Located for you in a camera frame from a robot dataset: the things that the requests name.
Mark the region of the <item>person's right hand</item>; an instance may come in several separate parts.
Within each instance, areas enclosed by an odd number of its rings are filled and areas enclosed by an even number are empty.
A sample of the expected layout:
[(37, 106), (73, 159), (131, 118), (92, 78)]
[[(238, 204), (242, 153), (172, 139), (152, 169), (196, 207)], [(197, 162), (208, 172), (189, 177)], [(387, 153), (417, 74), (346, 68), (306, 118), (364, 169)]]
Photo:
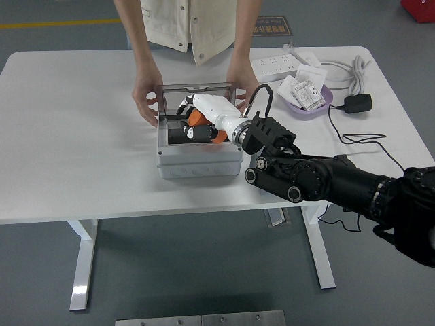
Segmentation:
[(150, 108), (158, 100), (156, 97), (148, 98), (148, 95), (155, 92), (155, 88), (162, 85), (162, 75), (158, 69), (138, 70), (135, 84), (132, 91), (132, 98), (135, 101), (140, 116), (151, 126), (157, 127), (157, 111)]

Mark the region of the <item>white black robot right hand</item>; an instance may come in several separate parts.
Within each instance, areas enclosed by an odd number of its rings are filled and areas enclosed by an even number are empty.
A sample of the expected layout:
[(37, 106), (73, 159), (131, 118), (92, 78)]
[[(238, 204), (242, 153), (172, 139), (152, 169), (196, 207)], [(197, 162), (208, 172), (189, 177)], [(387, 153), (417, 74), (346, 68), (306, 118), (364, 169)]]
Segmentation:
[(193, 127), (200, 121), (207, 120), (236, 146), (241, 147), (244, 137), (241, 135), (249, 127), (250, 121), (225, 97), (210, 94), (193, 94), (185, 97), (179, 109), (195, 108), (198, 113), (191, 113), (188, 123)]

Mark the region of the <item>person's left hand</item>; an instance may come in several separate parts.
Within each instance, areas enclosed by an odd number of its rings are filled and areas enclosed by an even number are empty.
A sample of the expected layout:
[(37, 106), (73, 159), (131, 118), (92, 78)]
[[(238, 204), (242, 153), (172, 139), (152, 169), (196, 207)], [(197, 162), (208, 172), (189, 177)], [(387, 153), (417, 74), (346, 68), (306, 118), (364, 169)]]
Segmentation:
[(240, 103), (236, 106), (239, 111), (244, 110), (252, 94), (259, 86), (251, 64), (248, 62), (247, 65), (230, 65), (226, 74), (226, 81), (233, 83), (237, 89), (244, 91), (243, 94), (237, 96)]

